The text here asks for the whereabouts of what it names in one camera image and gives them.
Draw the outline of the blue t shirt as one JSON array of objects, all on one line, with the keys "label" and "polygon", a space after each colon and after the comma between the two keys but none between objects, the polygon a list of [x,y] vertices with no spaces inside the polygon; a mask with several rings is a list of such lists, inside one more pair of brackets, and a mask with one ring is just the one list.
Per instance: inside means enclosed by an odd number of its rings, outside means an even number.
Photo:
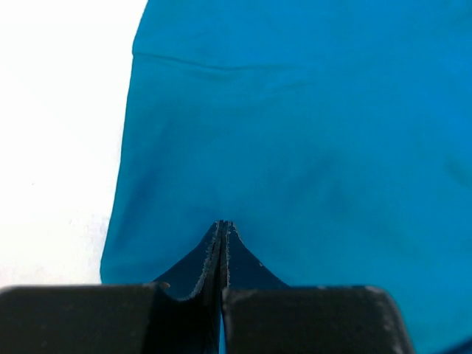
[{"label": "blue t shirt", "polygon": [[216,220],[291,285],[377,285],[419,353],[471,339],[471,3],[149,1],[104,283]]}]

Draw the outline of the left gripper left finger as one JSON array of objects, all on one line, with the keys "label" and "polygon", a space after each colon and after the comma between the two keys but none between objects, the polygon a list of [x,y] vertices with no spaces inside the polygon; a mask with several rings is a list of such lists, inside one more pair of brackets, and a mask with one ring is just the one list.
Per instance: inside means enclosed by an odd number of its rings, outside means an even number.
[{"label": "left gripper left finger", "polygon": [[152,282],[1,292],[3,353],[217,353],[223,223]]}]

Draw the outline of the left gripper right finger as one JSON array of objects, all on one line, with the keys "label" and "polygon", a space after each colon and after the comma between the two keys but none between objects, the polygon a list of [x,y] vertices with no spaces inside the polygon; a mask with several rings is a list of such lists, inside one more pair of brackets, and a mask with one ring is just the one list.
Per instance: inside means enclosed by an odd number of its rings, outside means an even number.
[{"label": "left gripper right finger", "polygon": [[393,298],[373,286],[294,287],[244,245],[232,222],[222,232],[227,353],[413,353]]}]

